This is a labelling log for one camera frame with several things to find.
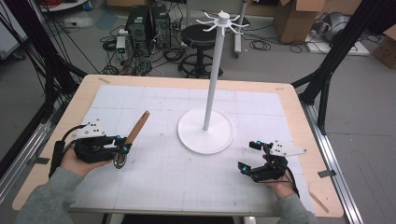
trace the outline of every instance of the sleeve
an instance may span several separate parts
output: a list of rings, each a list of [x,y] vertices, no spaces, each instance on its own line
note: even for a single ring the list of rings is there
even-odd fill
[[[277,224],[319,224],[315,215],[306,211],[296,194],[279,199],[276,202],[276,207],[280,213],[280,220]]]
[[[47,184],[33,190],[15,223],[73,223],[67,211],[76,201],[75,190],[82,180],[81,176],[58,167]]]

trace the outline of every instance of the black stool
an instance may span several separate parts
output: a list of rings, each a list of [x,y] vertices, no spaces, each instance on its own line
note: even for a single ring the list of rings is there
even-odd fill
[[[213,49],[216,44],[216,33],[217,30],[213,29],[210,32],[205,32],[204,29],[209,29],[210,26],[203,24],[195,24],[186,27],[181,32],[181,40],[193,49],[197,49],[196,54],[190,54],[186,56],[179,64],[178,71],[184,71],[186,77],[210,77],[210,70],[206,71],[207,66],[212,65],[213,58],[209,55],[204,54],[204,50]],[[195,57],[196,61],[188,61],[189,58]],[[204,63],[204,58],[210,59],[210,63]]]

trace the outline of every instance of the white round base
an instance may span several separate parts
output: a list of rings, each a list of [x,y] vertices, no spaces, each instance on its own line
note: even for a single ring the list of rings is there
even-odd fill
[[[204,108],[193,109],[181,118],[177,131],[186,147],[201,154],[214,154],[231,144],[233,126],[227,117],[212,110],[207,131],[204,131],[204,121]]]

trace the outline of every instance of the human hand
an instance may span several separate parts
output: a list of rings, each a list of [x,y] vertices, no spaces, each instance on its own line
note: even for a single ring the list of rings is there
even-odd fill
[[[62,159],[61,167],[69,170],[77,175],[85,177],[91,170],[111,163],[111,161],[99,161],[95,163],[87,163],[77,158],[76,153],[72,147],[67,149]]]
[[[262,181],[266,183],[271,189],[273,189],[275,196],[278,199],[282,199],[294,194],[293,185],[290,181],[286,178],[289,175],[289,172],[286,171],[285,175],[281,176],[279,179],[269,179]]]

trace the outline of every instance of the white paper sheet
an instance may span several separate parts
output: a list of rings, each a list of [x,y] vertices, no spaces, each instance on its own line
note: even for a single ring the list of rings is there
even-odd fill
[[[234,138],[220,153],[200,155],[183,146],[177,125],[186,112],[205,106],[206,97],[206,90],[102,86],[82,123],[99,119],[107,135],[123,137],[145,110],[150,116],[135,139],[125,166],[118,170],[109,164],[89,173],[78,187],[73,207],[126,213],[276,215],[274,193],[264,184],[241,175],[237,163],[241,161],[253,168],[265,164],[263,152],[249,148],[249,141],[291,142],[278,95],[216,91],[213,109],[232,122]],[[298,158],[287,159],[302,202],[313,211]]]

